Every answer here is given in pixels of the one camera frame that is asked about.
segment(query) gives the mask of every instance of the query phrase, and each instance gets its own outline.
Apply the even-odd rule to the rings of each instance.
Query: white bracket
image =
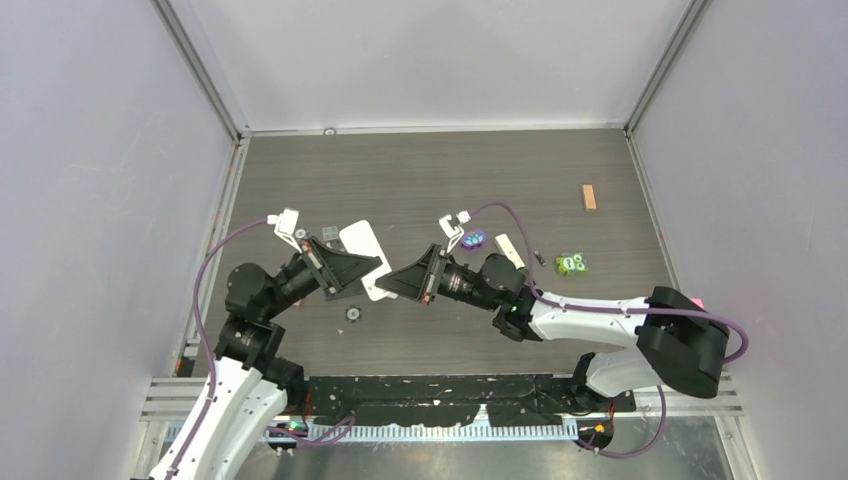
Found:
[[[365,287],[365,293],[368,294],[368,298],[373,302],[386,297],[397,298],[396,293],[383,290],[375,284],[378,278],[391,273],[392,267],[389,265],[386,254],[383,253],[380,242],[377,241],[377,236],[374,234],[374,230],[371,228],[368,220],[360,220],[343,228],[339,232],[339,239],[342,241],[342,245],[345,246],[345,250],[349,253],[366,257],[380,257],[380,260],[383,261],[382,265],[362,277],[362,285]]]
[[[300,212],[287,208],[279,215],[268,215],[268,225],[274,225],[274,234],[283,239],[284,242],[291,245],[298,253],[303,253],[294,238],[294,231],[297,228],[297,218]]]
[[[515,250],[515,246],[512,245],[512,242],[509,240],[509,237],[507,237],[505,233],[502,233],[495,237],[495,246],[498,247],[498,251],[501,252],[501,255],[508,258],[509,261],[512,262],[513,265],[515,265],[515,268],[517,270],[521,270],[526,266],[524,265],[524,261],[521,260],[521,255],[519,255],[518,251]]]
[[[453,250],[453,248],[462,239],[462,236],[465,235],[465,230],[462,229],[462,225],[471,220],[471,215],[468,214],[468,210],[463,210],[456,214],[456,226],[451,225],[452,220],[453,217],[450,215],[445,215],[439,219],[439,226],[442,227],[442,231],[445,232],[445,235],[449,239],[448,253]]]

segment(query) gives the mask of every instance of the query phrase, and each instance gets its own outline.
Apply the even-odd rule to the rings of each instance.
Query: wire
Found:
[[[640,448],[639,450],[635,450],[633,452],[620,453],[620,452],[610,452],[610,451],[607,451],[607,450],[600,450],[600,449],[595,450],[595,447],[592,445],[592,438],[590,438],[588,442],[585,442],[585,441],[578,438],[577,444],[580,445],[581,447],[587,449],[587,450],[595,450],[595,453],[597,453],[598,455],[600,455],[602,457],[607,457],[607,458],[634,458],[634,457],[638,457],[639,455],[642,455],[644,453],[647,453],[649,450],[654,448],[654,446],[657,444],[657,442],[660,441],[660,438],[662,437],[663,432],[665,432],[666,420],[668,420],[668,406],[666,405],[666,402],[665,402],[665,393],[663,393],[662,387],[660,385],[657,385],[657,391],[660,394],[660,407],[661,407],[661,410],[660,410],[660,426],[657,427],[657,432],[654,434],[654,438],[652,438],[651,441],[648,442],[648,444],[645,445],[644,447]]]
[[[739,348],[735,352],[733,352],[732,354],[725,357],[725,359],[724,359],[725,364],[730,363],[734,360],[737,360],[739,357],[744,355],[745,352],[748,351],[748,344],[750,343],[750,341],[748,339],[748,334],[745,332],[745,330],[741,326],[739,326],[736,322],[734,322],[730,319],[721,317],[719,315],[709,313],[709,312],[702,312],[702,311],[697,311],[697,310],[681,311],[681,310],[675,310],[673,308],[628,308],[628,309],[622,311],[621,309],[610,308],[610,307],[592,307],[592,306],[588,306],[588,305],[575,305],[575,304],[571,304],[571,303],[559,304],[557,302],[554,302],[553,300],[548,300],[547,298],[542,298],[542,296],[536,290],[536,282],[533,279],[533,261],[532,261],[533,245],[530,242],[529,236],[527,235],[527,229],[524,227],[524,224],[521,222],[521,219],[518,217],[518,214],[515,213],[515,210],[513,210],[512,208],[510,208],[509,205],[507,205],[503,202],[490,202],[490,203],[487,203],[487,204],[483,205],[482,207],[478,208],[477,210],[474,210],[473,212],[471,212],[470,216],[474,217],[478,213],[482,212],[483,210],[486,210],[487,208],[495,207],[495,206],[501,207],[504,210],[506,210],[507,213],[509,213],[509,215],[512,217],[512,219],[515,221],[516,226],[518,226],[518,230],[521,232],[521,236],[524,238],[524,246],[527,248],[527,259],[528,259],[528,261],[527,261],[527,267],[528,267],[527,272],[528,272],[528,281],[530,283],[530,291],[532,292],[533,297],[535,297],[537,301],[539,301],[539,302],[541,302],[545,305],[551,306],[551,307],[561,308],[563,310],[575,310],[575,311],[578,311],[578,312],[586,312],[586,313],[602,313],[602,314],[610,314],[610,315],[676,315],[676,316],[703,318],[703,319],[709,320],[711,322],[715,322],[715,323],[718,323],[720,325],[724,325],[725,327],[735,331],[739,335],[739,338],[741,339],[741,343],[739,345]],[[606,450],[598,450],[597,453],[599,455],[604,456],[604,457],[609,457],[609,458],[633,458],[633,457],[638,457],[639,455],[642,455],[644,453],[647,453],[649,450],[654,448],[654,445],[657,444],[660,437],[662,437],[663,433],[665,432],[666,420],[667,420],[667,417],[668,417],[668,407],[667,407],[666,401],[665,401],[665,393],[663,393],[661,385],[657,385],[657,391],[660,394],[660,406],[662,407],[662,410],[661,410],[661,414],[660,414],[660,425],[659,425],[659,427],[657,427],[657,431],[654,434],[654,438],[652,438],[651,441],[648,442],[647,445],[645,445],[644,447],[640,448],[639,450],[636,450],[636,451],[633,451],[633,452],[618,453],[618,452],[608,452]],[[582,446],[583,448],[594,450],[595,447],[593,447],[591,445],[593,439],[594,439],[594,436],[589,439],[588,443],[584,442],[583,440],[578,439],[577,443],[580,446]]]
[[[197,334],[200,337],[200,346],[203,349],[203,353],[206,355],[206,363],[209,365],[209,392],[206,396],[206,401],[203,403],[203,407],[200,409],[200,413],[197,415],[197,420],[194,421],[194,424],[188,431],[185,442],[183,442],[182,447],[180,447],[177,454],[174,456],[174,461],[171,462],[171,466],[168,468],[168,473],[165,474],[165,480],[171,480],[171,478],[173,478],[173,476],[177,473],[180,462],[188,451],[189,446],[191,446],[191,442],[194,441],[194,437],[197,435],[198,430],[200,430],[203,420],[206,419],[209,409],[212,407],[212,399],[215,398],[215,389],[218,385],[218,372],[215,369],[215,356],[212,351],[212,347],[209,345],[209,339],[206,338],[206,328],[203,326],[203,319],[200,315],[200,283],[203,280],[203,274],[206,272],[206,268],[209,267],[209,263],[213,258],[215,258],[218,251],[221,250],[221,248],[223,248],[230,240],[254,227],[266,225],[267,223],[267,218],[263,218],[244,225],[243,227],[240,227],[228,234],[209,250],[209,253],[206,254],[206,258],[203,259],[203,263],[200,265],[200,269],[197,271],[197,276],[194,279],[194,288],[191,292],[191,313],[194,317]]]

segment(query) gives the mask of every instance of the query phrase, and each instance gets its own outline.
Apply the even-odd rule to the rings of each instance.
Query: white wall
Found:
[[[0,2],[0,65],[0,476],[122,478],[231,145],[148,1]]]
[[[772,478],[845,478],[848,3],[713,2],[636,138]]]
[[[689,3],[180,1],[253,130],[623,125]]]

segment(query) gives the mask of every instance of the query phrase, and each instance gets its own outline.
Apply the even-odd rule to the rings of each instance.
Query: cable clip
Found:
[[[448,237],[448,253],[453,250],[459,241],[462,239],[462,236],[465,234],[465,230],[463,230],[462,225],[468,223],[471,220],[471,215],[468,214],[467,210],[463,210],[456,214],[456,217],[452,217],[451,215],[445,215],[439,219],[439,226],[442,227],[442,231],[445,233],[445,236]]]
[[[294,238],[294,231],[297,228],[297,218],[300,212],[287,208],[279,215],[268,215],[268,224],[274,225],[274,234],[283,239],[284,242],[291,245],[298,253],[303,253],[303,250],[298,245]]]

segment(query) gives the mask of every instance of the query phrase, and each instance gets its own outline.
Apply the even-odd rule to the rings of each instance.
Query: small black object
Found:
[[[356,323],[362,318],[362,309],[356,305],[351,305],[345,310],[345,319],[350,323]]]

